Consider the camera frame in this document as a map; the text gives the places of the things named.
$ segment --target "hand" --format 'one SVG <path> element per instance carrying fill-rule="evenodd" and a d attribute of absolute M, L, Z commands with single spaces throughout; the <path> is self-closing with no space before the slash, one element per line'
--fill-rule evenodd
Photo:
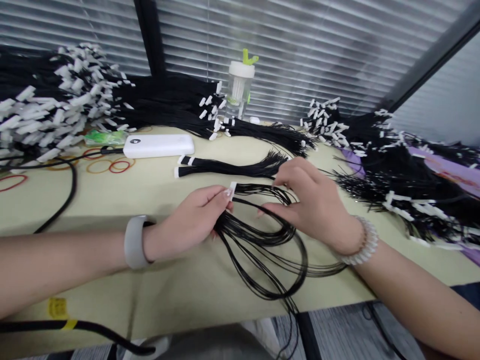
<path fill-rule="evenodd" d="M 362 247 L 363 227 L 345 209 L 337 185 L 302 157 L 280 166 L 275 186 L 292 189 L 299 202 L 290 206 L 266 203 L 266 209 L 308 236 L 320 240 L 340 255 L 352 255 Z"/>
<path fill-rule="evenodd" d="M 145 228 L 147 260 L 171 258 L 205 240 L 225 209 L 233 210 L 231 191 L 220 185 L 197 189 L 164 222 Z"/>

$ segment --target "white beaded bracelet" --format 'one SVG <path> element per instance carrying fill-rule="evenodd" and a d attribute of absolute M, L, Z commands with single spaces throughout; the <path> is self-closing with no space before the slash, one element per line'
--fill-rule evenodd
<path fill-rule="evenodd" d="M 365 232 L 365 239 L 363 246 L 359 252 L 351 256 L 340 256 L 340 261 L 347 265 L 359 265 L 366 263 L 375 251 L 377 251 L 377 246 L 379 244 L 379 235 L 375 226 L 368 221 L 366 218 L 361 216 L 355 216 L 363 226 L 363 231 Z"/>

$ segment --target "wrist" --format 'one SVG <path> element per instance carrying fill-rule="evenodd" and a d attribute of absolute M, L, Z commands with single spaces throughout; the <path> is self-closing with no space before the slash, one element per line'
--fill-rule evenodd
<path fill-rule="evenodd" d="M 362 223 L 356 217 L 348 215 L 330 247 L 340 256 L 351 256 L 362 249 L 364 240 L 365 230 Z"/>
<path fill-rule="evenodd" d="M 155 224 L 143 228 L 143 253 L 145 258 L 151 263 L 162 257 L 161 226 L 161 224 Z"/>

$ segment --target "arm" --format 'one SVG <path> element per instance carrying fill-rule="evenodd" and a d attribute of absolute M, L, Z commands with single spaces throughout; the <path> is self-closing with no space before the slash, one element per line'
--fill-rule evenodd
<path fill-rule="evenodd" d="M 311 163 L 287 161 L 274 185 L 291 188 L 299 202 L 264 207 L 338 254 L 360 250 L 362 225 L 347 213 L 335 183 Z M 430 273 L 381 240 L 370 260 L 354 268 L 422 343 L 458 359 L 480 359 L 480 312 Z"/>
<path fill-rule="evenodd" d="M 149 261 L 199 244 L 227 208 L 229 189 L 192 192 L 163 223 L 143 230 Z M 183 219 L 189 219 L 185 227 Z M 62 291 L 127 268 L 124 232 L 43 233 L 0 238 L 0 319 Z"/>

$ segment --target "left hand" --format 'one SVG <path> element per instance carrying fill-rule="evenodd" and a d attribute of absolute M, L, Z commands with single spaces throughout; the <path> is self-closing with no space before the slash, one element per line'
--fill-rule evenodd
<path fill-rule="evenodd" d="M 225 209 L 233 210 L 230 196 L 231 190 L 220 185 L 193 191 L 164 222 L 144 229 L 146 258 L 171 258 L 200 244 Z"/>

